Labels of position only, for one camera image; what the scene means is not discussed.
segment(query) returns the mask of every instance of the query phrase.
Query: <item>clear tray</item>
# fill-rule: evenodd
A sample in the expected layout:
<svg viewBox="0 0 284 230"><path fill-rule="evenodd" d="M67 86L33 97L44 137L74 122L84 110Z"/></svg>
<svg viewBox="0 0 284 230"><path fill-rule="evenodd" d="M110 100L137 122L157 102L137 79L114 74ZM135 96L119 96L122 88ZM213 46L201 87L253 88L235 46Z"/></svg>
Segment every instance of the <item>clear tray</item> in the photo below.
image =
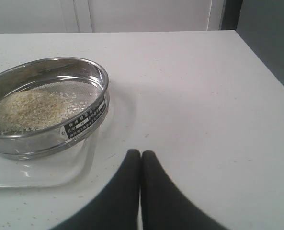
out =
<svg viewBox="0 0 284 230"><path fill-rule="evenodd" d="M99 129L73 147L51 156L15 161L0 157L0 188L52 187L90 170Z"/></svg>

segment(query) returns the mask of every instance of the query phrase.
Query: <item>sieve mesh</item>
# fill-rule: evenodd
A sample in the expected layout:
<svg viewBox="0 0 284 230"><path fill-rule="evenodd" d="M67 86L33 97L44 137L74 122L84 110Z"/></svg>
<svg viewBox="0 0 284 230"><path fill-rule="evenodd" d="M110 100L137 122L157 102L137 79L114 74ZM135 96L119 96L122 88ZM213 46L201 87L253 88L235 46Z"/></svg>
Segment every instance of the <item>sieve mesh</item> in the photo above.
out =
<svg viewBox="0 0 284 230"><path fill-rule="evenodd" d="M99 97L100 93L102 92L101 86L95 82L82 82L74 80L62 80L40 86L37 85L33 88L29 87L27 90L43 90L49 93L62 95L70 102L70 117L74 117L78 113L84 111ZM13 135L17 133L8 132L6 134Z"/></svg>

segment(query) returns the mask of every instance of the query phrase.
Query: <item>gray wall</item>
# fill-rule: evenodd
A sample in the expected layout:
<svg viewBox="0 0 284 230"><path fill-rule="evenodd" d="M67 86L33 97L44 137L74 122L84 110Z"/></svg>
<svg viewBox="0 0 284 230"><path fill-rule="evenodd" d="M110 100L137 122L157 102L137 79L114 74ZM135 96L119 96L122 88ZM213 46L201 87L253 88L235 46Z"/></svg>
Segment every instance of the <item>gray wall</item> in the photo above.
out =
<svg viewBox="0 0 284 230"><path fill-rule="evenodd" d="M244 0L237 32L284 85L284 0Z"/></svg>

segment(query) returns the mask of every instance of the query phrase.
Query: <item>sieve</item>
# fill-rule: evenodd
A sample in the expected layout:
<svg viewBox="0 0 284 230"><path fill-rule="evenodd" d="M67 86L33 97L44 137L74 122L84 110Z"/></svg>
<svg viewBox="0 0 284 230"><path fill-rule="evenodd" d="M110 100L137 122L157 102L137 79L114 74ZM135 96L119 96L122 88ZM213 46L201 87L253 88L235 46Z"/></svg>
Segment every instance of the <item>sieve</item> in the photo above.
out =
<svg viewBox="0 0 284 230"><path fill-rule="evenodd" d="M77 57L36 60L0 73L0 100L14 92L43 90L62 93L72 102L70 117L58 124L20 134L0 131L0 155L20 160L43 157L84 140L106 117L108 83L102 66Z"/></svg>

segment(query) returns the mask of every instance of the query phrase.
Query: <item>white table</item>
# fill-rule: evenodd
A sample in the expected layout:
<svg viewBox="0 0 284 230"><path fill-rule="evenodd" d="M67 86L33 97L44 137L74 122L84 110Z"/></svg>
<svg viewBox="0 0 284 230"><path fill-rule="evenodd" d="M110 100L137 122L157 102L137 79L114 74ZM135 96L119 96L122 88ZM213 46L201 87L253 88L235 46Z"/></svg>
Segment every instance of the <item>white table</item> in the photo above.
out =
<svg viewBox="0 0 284 230"><path fill-rule="evenodd" d="M137 148L154 150L181 191L226 227L284 230L284 87L236 32L0 34L0 72L57 56L106 68L113 114L87 178L0 189L0 229L62 222Z"/></svg>

